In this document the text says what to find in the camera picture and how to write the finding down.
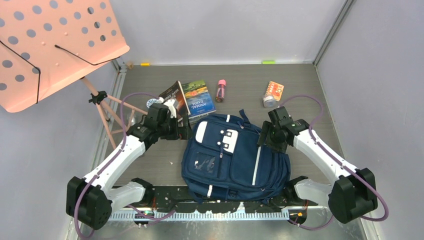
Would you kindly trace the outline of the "navy blue student backpack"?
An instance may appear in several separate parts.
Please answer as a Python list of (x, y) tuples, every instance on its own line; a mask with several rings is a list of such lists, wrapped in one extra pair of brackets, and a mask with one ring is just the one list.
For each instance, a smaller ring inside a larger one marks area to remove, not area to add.
[(261, 201), (278, 196), (289, 183), (289, 156), (257, 144), (261, 128), (244, 110), (239, 116), (210, 114), (192, 128), (181, 162), (181, 176), (198, 203)]

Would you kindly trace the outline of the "pink capped tube bottle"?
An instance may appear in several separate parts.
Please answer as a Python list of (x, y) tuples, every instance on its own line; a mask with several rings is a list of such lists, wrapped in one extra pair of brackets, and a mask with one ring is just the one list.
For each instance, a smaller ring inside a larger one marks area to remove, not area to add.
[(225, 89), (226, 89), (226, 80), (225, 79), (221, 79), (218, 81), (217, 84), (217, 92), (216, 92), (216, 96), (215, 96), (215, 101), (217, 103), (222, 103), (225, 99)]

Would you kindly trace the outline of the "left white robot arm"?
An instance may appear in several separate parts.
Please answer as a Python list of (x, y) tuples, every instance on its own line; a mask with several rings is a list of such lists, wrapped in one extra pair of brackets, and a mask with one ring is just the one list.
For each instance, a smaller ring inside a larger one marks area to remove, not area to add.
[(188, 140), (192, 136), (189, 116), (178, 116), (175, 100), (152, 103), (140, 123), (124, 132), (113, 152), (84, 177), (74, 176), (66, 188), (66, 213), (75, 224), (101, 229), (110, 216), (133, 203), (148, 207), (153, 202), (152, 185), (140, 178), (114, 188), (125, 170), (158, 140)]

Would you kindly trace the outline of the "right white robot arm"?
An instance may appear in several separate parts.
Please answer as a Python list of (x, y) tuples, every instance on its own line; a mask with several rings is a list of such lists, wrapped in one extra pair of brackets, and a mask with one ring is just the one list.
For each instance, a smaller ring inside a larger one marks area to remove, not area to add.
[(285, 107), (268, 112), (258, 145), (284, 153), (288, 146), (307, 156), (328, 179), (328, 184), (300, 176), (288, 182), (285, 198), (291, 205), (303, 200), (326, 207), (341, 223), (346, 224), (378, 208), (375, 176), (368, 168), (359, 169), (347, 162), (303, 119), (293, 120)]

